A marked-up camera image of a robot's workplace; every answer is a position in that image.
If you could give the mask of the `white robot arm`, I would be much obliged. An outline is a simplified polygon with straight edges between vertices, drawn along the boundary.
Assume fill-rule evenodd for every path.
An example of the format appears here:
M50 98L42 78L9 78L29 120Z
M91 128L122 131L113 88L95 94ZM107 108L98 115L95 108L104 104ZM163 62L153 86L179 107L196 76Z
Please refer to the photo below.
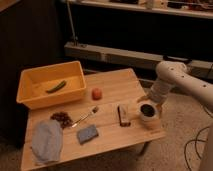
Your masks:
M160 118L158 106L161 106L170 90L176 86L196 99L200 104L213 112L213 85L188 74L187 66L182 62L163 61L156 66L157 79L149 93L138 99L141 120L145 124ZM213 123L209 126L207 140L199 171L213 171Z

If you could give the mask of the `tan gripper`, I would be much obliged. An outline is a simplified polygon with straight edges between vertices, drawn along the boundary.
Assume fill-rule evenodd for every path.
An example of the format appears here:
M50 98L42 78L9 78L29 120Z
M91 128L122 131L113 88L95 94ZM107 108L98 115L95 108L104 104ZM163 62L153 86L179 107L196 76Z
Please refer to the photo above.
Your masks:
M158 112L158 115L161 114L162 112L162 106L154 101L152 101L148 96L142 96L137 100L137 103L139 104L139 107L142 103L148 103L148 104L153 104Z

